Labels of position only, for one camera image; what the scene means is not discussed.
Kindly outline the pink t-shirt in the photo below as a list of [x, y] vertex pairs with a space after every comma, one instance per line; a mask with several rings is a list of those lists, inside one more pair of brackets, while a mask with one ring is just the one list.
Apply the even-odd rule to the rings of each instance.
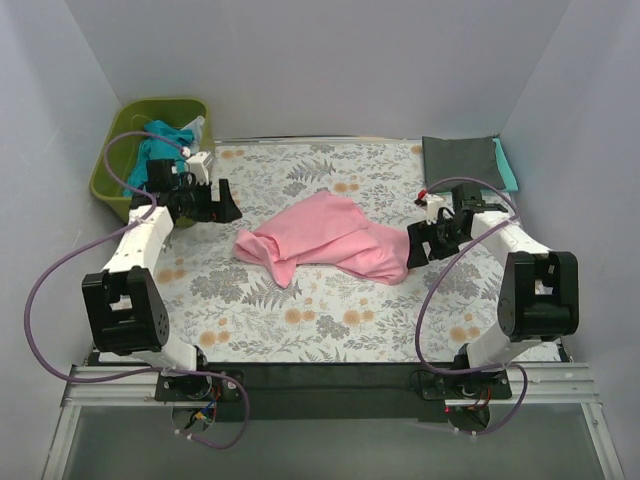
[[332, 265], [367, 280], [396, 285], [408, 274], [408, 234], [376, 224], [349, 198], [316, 193], [263, 223], [238, 232], [234, 256], [261, 265], [286, 288], [299, 265]]

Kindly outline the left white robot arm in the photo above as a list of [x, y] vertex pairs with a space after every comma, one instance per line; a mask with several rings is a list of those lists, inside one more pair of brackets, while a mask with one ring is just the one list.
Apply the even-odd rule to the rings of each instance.
[[153, 278], [161, 250], [176, 222], [231, 223], [242, 218], [229, 182], [210, 180], [213, 155], [201, 151], [179, 173], [174, 160], [147, 163], [148, 180], [131, 197], [129, 230], [98, 273], [88, 274], [82, 294], [98, 351], [139, 359], [153, 367], [182, 370], [178, 387], [193, 400], [213, 386], [204, 356], [170, 333], [169, 314]]

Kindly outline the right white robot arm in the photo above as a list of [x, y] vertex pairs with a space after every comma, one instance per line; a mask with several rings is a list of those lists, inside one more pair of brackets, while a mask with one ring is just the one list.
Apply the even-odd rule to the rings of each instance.
[[453, 376], [454, 389], [475, 397], [489, 384], [490, 371], [501, 371], [528, 349], [572, 335], [579, 325], [578, 260], [571, 252], [553, 251], [534, 240], [519, 224], [513, 201], [500, 193], [499, 202], [482, 197], [486, 183], [467, 177], [451, 178], [452, 200], [446, 202], [431, 188], [422, 190], [415, 204], [425, 219], [407, 228], [413, 270], [434, 260], [449, 264], [438, 276], [443, 281], [453, 266], [476, 246], [482, 246], [502, 265], [497, 319], [477, 340], [460, 352], [461, 362], [449, 368], [422, 359], [424, 368], [439, 376]]

